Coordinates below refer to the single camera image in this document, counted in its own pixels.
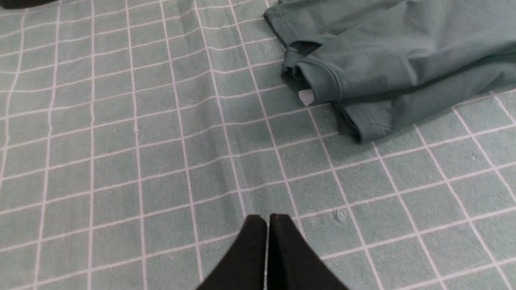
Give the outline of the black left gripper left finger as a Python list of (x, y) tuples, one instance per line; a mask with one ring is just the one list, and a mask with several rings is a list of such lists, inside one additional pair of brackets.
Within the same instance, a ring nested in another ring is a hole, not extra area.
[(240, 233), (199, 290), (262, 290), (268, 228), (258, 215), (246, 217)]

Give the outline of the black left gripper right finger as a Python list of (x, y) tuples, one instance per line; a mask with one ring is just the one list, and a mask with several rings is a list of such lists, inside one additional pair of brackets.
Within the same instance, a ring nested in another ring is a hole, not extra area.
[(290, 216), (270, 216), (268, 290), (346, 290), (325, 263), (316, 255)]

